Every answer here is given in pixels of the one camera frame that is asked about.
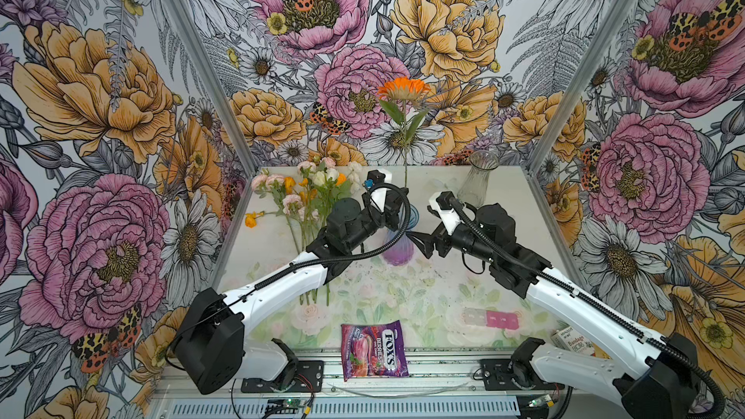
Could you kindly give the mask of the blue purple glass vase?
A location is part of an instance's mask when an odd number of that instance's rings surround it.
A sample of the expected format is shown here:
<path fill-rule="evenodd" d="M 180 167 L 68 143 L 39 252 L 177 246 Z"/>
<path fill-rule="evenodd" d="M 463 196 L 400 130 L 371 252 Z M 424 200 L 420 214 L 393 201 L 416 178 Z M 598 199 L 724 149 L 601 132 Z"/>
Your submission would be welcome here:
<path fill-rule="evenodd" d="M 407 231 L 412 231 L 419 221 L 419 212 L 415 206 L 411 206 Z M 415 251 L 415 244 L 408 236 L 403 236 L 388 250 L 382 253 L 382 259 L 391 266 L 401 267 L 411 262 Z"/>

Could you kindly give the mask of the yellow orange poppy stem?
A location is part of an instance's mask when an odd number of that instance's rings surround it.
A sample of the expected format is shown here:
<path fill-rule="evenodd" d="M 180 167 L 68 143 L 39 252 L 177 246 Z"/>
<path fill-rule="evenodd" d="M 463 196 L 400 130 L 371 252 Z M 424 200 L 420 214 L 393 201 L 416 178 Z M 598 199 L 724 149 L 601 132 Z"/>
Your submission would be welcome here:
<path fill-rule="evenodd" d="M 302 178 L 297 182 L 295 178 L 286 177 L 283 182 L 284 194 L 292 201 L 308 205 L 318 195 L 317 190 L 309 178 Z"/>

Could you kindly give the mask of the white rose flower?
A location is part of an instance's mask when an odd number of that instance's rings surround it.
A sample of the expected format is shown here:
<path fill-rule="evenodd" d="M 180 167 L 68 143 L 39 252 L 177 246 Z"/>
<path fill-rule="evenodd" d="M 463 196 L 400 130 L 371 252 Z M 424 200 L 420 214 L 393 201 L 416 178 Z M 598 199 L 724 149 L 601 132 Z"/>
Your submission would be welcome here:
<path fill-rule="evenodd" d="M 326 186 L 328 182 L 327 174 L 325 171 L 316 171 L 310 179 L 312 180 L 312 183 L 315 187 L 323 187 Z"/>

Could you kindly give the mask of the orange gerbera flower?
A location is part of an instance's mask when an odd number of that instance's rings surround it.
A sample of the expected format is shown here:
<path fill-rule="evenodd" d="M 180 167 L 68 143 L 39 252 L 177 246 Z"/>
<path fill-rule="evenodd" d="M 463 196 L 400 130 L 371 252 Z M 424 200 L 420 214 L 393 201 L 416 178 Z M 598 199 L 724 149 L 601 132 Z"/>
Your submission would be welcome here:
<path fill-rule="evenodd" d="M 396 78 L 378 89 L 378 103 L 388 115 L 390 124 L 385 137 L 389 147 L 403 159 L 405 184 L 409 179 L 409 161 L 413 160 L 417 132 L 427 116 L 425 99 L 429 90 L 425 81 L 411 78 Z"/>

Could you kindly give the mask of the pink carnation flower stem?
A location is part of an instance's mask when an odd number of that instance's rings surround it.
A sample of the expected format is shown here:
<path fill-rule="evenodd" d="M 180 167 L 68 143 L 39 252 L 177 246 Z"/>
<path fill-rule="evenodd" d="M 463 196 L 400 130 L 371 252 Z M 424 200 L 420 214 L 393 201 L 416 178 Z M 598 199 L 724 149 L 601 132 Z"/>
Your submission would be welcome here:
<path fill-rule="evenodd" d="M 337 167 L 336 161 L 331 157 L 315 156 L 310 160 L 301 162 L 298 166 L 298 172 L 302 175 L 313 175 L 316 172 L 326 172 L 334 170 Z"/>

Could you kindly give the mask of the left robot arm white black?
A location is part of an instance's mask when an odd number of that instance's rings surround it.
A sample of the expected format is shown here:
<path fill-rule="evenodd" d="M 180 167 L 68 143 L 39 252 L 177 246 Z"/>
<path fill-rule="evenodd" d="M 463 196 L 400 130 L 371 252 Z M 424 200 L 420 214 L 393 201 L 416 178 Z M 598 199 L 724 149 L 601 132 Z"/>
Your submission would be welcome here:
<path fill-rule="evenodd" d="M 317 238 L 287 265 L 244 287 L 208 288 L 191 303 L 170 349 L 202 395 L 234 380 L 277 390 L 299 378 L 299 361 L 280 339 L 256 343 L 253 330 L 291 301 L 339 277 L 352 263 L 382 254 L 405 235 L 411 203 L 405 188 L 372 184 L 361 201 L 335 203 Z"/>

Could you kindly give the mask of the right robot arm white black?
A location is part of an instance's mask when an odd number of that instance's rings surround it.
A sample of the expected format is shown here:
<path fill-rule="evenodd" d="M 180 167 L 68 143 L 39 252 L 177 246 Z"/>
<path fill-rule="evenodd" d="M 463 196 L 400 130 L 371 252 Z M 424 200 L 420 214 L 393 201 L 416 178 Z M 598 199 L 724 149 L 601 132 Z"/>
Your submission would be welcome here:
<path fill-rule="evenodd" d="M 428 209 L 440 219 L 438 227 L 430 234 L 407 232 L 426 257 L 458 251 L 475 258 L 502 288 L 548 310 L 607 355 L 581 355 L 528 339 L 511 360 L 527 384 L 564 384 L 616 403 L 632 418 L 722 416 L 724 393 L 698 365 L 694 343 L 646 328 L 581 289 L 519 244 L 515 221 L 500 205 L 481 207 L 470 218 L 470 206 L 446 196 Z"/>

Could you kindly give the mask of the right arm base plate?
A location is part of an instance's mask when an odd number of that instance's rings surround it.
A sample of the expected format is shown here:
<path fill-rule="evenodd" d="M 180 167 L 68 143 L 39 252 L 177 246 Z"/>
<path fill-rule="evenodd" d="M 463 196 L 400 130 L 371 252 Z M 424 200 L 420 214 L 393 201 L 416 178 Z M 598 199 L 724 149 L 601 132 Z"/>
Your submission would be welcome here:
<path fill-rule="evenodd" d="M 560 383 L 540 380 L 530 367 L 513 366 L 508 358 L 487 358 L 478 361 L 477 378 L 486 391 L 564 391 Z"/>

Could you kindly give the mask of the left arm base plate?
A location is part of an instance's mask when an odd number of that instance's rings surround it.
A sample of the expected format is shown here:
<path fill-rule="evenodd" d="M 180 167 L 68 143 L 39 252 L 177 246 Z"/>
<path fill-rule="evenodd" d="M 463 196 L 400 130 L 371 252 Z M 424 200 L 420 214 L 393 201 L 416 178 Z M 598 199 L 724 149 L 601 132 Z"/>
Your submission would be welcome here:
<path fill-rule="evenodd" d="M 319 393 L 322 390 L 325 363 L 301 360 L 291 363 L 274 380 L 245 378 L 241 392 L 259 393 Z"/>

